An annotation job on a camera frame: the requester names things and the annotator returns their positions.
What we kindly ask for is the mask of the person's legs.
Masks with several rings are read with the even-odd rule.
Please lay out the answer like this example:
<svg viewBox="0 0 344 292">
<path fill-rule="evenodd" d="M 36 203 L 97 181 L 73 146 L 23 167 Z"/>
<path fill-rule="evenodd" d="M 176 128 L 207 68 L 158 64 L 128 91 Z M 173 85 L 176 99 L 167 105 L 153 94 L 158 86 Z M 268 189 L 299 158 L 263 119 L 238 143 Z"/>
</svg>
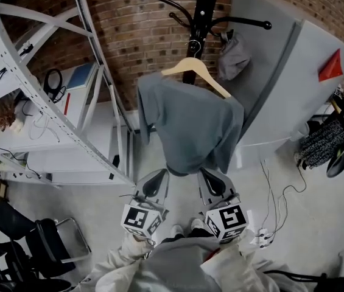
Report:
<svg viewBox="0 0 344 292">
<path fill-rule="evenodd" d="M 206 229 L 196 229 L 188 234 L 184 234 L 184 238 L 165 238 L 161 244 L 176 243 L 177 245 L 196 245 L 202 243 L 218 243 L 215 236 Z"/>
</svg>

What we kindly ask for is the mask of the white power strip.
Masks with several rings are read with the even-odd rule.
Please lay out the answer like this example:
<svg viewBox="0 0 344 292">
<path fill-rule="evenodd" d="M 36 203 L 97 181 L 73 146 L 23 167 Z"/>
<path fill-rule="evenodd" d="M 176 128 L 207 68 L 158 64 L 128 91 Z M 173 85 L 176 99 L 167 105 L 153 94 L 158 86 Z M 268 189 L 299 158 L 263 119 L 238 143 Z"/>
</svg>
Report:
<svg viewBox="0 0 344 292">
<path fill-rule="evenodd" d="M 259 249 L 265 249 L 273 243 L 274 234 L 268 232 L 266 228 L 261 228 L 253 240 L 253 244 Z"/>
</svg>

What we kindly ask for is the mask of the black metal frame chair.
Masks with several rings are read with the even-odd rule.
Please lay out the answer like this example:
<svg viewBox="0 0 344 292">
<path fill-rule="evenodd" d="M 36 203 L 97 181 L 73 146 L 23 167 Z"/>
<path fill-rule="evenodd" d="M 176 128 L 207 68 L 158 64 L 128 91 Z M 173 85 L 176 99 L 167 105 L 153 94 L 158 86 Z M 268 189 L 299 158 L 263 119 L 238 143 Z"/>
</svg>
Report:
<svg viewBox="0 0 344 292">
<path fill-rule="evenodd" d="M 0 269 L 0 292 L 72 292 L 72 284 L 61 276 L 91 256 L 73 218 L 31 221 L 0 200 L 0 232 L 9 238 L 0 243 L 7 265 Z"/>
</svg>

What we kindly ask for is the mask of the red triangular sign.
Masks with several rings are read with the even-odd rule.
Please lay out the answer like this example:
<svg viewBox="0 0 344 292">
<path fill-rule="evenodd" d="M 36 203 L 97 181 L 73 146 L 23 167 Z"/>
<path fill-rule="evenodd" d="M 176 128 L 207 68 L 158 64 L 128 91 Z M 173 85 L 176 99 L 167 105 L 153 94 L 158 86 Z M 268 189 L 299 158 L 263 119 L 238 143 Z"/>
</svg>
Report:
<svg viewBox="0 0 344 292">
<path fill-rule="evenodd" d="M 324 82 L 342 75 L 343 71 L 341 65 L 340 48 L 338 48 L 319 68 L 318 81 Z"/>
</svg>

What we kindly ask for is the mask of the grey cabinet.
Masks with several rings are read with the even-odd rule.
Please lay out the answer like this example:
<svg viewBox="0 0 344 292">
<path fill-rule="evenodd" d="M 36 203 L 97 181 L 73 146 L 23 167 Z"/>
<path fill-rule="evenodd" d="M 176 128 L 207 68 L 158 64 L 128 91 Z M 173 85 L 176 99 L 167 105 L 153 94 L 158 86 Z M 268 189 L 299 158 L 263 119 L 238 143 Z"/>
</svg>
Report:
<svg viewBox="0 0 344 292">
<path fill-rule="evenodd" d="M 281 145 L 344 81 L 344 42 L 283 0 L 232 0 L 231 15 L 272 24 L 270 30 L 229 25 L 251 52 L 248 66 L 225 84 L 245 109 L 237 146 Z M 319 68 L 338 48 L 343 75 L 319 82 Z"/>
</svg>

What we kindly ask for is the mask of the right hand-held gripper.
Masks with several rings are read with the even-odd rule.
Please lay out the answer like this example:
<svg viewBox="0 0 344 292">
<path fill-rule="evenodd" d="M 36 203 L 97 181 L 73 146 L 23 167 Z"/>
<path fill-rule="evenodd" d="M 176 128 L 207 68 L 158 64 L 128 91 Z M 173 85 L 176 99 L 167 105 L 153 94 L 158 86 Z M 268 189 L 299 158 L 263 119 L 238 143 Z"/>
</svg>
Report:
<svg viewBox="0 0 344 292">
<path fill-rule="evenodd" d="M 197 173 L 197 179 L 207 227 L 221 243 L 240 236 L 248 226 L 248 217 L 229 177 L 202 168 Z"/>
</svg>

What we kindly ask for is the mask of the grey t-shirt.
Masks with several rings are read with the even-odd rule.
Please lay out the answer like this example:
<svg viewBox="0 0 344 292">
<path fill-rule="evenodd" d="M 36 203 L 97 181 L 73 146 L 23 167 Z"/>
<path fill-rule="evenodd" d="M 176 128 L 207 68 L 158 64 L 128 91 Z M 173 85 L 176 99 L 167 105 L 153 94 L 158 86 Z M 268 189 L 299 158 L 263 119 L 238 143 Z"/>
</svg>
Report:
<svg viewBox="0 0 344 292">
<path fill-rule="evenodd" d="M 185 175 L 206 167 L 227 173 L 244 123 L 237 99 L 156 72 L 138 79 L 137 104 L 143 143 L 156 129 L 172 172 Z"/>
</svg>

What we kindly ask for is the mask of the wooden clothes hanger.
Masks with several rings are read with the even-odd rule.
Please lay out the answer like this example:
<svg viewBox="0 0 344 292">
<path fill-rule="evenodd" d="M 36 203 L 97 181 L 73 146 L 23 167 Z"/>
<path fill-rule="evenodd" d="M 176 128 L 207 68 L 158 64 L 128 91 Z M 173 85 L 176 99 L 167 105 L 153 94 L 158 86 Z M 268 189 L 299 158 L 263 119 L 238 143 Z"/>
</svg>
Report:
<svg viewBox="0 0 344 292">
<path fill-rule="evenodd" d="M 212 78 L 204 62 L 198 58 L 186 57 L 179 61 L 174 67 L 162 70 L 161 73 L 163 75 L 183 73 L 183 83 L 190 85 L 194 84 L 195 77 L 198 75 L 221 96 L 224 98 L 231 97 L 231 94 Z"/>
</svg>

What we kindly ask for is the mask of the white box with blue panel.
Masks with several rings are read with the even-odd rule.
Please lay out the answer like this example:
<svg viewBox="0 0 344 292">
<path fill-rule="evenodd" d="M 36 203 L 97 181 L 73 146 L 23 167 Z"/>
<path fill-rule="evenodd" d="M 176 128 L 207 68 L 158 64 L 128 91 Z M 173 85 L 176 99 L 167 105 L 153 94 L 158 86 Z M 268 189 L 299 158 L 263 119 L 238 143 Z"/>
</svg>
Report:
<svg viewBox="0 0 344 292">
<path fill-rule="evenodd" d="M 87 63 L 60 72 L 64 94 L 58 94 L 55 105 L 76 127 L 81 122 L 98 69 L 97 63 Z"/>
</svg>

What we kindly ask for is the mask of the person's right forearm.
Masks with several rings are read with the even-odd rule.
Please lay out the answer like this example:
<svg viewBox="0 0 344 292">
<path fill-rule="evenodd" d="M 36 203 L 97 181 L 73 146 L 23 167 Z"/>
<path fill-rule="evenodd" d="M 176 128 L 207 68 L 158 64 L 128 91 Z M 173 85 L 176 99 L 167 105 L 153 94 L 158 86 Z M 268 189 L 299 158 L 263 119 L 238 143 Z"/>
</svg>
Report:
<svg viewBox="0 0 344 292">
<path fill-rule="evenodd" d="M 243 231 L 200 265 L 221 292 L 308 292 L 305 284 L 277 273 L 289 272 L 288 265 L 256 255 L 258 249 L 251 243 L 253 238 L 253 231 Z"/>
</svg>

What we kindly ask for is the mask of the black coat rack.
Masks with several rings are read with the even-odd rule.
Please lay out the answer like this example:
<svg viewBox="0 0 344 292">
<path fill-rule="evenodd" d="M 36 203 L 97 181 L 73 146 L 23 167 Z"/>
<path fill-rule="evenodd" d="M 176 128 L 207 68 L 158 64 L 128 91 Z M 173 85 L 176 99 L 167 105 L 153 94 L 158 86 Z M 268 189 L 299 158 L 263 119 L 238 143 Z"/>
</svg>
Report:
<svg viewBox="0 0 344 292">
<path fill-rule="evenodd" d="M 270 30 L 272 24 L 269 21 L 258 21 L 254 19 L 246 19 L 233 16 L 224 16 L 213 19 L 213 13 L 217 0 L 196 0 L 195 13 L 191 16 L 190 13 L 180 4 L 172 0 L 158 0 L 167 5 L 170 5 L 179 10 L 187 19 L 187 22 L 181 20 L 174 12 L 169 13 L 169 17 L 174 19 L 179 25 L 190 30 L 190 38 L 188 42 L 187 57 L 200 59 L 203 53 L 207 34 L 219 37 L 219 33 L 214 33 L 212 28 L 219 23 L 239 23 L 250 26 L 261 27 L 265 30 Z"/>
</svg>

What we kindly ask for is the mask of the person's left forearm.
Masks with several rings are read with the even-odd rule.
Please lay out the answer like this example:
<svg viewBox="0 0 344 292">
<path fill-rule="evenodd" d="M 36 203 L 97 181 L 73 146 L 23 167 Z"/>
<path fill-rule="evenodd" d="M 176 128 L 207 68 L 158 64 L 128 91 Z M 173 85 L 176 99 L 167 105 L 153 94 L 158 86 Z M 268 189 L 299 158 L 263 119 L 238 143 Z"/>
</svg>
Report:
<svg viewBox="0 0 344 292">
<path fill-rule="evenodd" d="M 154 249 L 147 240 L 126 233 L 122 244 L 108 252 L 106 260 L 93 270 L 72 292 L 127 292 L 145 256 Z"/>
</svg>

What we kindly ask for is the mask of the person's left shoe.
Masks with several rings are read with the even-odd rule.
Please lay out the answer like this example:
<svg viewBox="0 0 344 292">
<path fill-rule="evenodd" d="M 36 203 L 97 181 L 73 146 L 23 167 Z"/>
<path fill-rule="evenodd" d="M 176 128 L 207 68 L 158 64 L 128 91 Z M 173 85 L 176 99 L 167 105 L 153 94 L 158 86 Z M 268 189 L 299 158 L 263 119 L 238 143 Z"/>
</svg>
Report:
<svg viewBox="0 0 344 292">
<path fill-rule="evenodd" d="M 175 224 L 171 227 L 170 236 L 176 239 L 184 238 L 184 229 L 179 224 Z"/>
</svg>

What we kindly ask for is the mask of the dried brown plant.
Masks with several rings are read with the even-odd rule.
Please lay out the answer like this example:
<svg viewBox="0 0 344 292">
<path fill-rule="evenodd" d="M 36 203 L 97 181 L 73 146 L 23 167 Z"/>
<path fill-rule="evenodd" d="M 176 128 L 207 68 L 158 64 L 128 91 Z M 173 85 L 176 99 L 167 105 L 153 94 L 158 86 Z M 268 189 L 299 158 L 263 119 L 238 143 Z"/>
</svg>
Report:
<svg viewBox="0 0 344 292">
<path fill-rule="evenodd" d="M 0 130 L 10 127 L 16 119 L 14 100 L 10 97 L 0 98 Z"/>
</svg>

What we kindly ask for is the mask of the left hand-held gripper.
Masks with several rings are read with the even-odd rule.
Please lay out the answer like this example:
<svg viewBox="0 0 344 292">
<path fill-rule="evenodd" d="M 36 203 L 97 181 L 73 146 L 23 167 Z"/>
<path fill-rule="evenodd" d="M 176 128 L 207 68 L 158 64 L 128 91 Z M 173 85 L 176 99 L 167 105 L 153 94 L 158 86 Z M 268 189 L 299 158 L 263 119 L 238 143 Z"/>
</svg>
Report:
<svg viewBox="0 0 344 292">
<path fill-rule="evenodd" d="M 124 207 L 121 226 L 130 234 L 151 239 L 169 212 L 164 206 L 168 188 L 168 169 L 155 170 L 140 179 Z"/>
</svg>

